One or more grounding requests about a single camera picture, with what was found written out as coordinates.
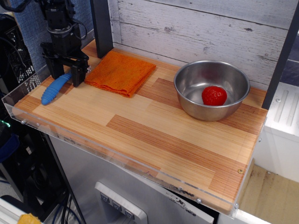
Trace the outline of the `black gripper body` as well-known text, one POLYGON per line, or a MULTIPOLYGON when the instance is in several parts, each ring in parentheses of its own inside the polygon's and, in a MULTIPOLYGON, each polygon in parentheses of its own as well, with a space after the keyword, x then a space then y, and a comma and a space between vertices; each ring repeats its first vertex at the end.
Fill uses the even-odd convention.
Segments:
POLYGON ((82 38, 79 28, 48 29, 51 42, 42 42, 43 57, 56 59, 64 66, 85 67, 89 70, 89 57, 81 50, 82 38))

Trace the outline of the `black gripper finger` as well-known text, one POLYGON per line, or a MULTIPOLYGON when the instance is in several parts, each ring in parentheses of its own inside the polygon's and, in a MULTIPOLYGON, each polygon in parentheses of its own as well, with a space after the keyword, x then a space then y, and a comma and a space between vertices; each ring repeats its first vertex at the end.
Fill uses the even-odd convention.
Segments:
POLYGON ((56 59, 45 58, 46 64, 53 79, 59 78, 64 74, 64 67, 56 59))
POLYGON ((78 66, 71 67, 72 83, 74 87, 78 87, 85 80, 87 69, 78 66))

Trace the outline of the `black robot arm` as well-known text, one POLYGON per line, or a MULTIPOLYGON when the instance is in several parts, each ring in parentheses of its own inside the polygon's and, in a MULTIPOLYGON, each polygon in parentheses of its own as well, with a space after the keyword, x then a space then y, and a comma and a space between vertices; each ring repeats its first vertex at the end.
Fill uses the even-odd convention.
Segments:
POLYGON ((80 34, 81 22, 74 19, 74 4, 70 0, 38 0, 47 21, 51 42, 42 42, 43 58, 53 79, 64 74, 64 66, 70 68, 72 83, 78 87, 85 80, 90 66, 89 57, 81 50, 85 39, 80 34))

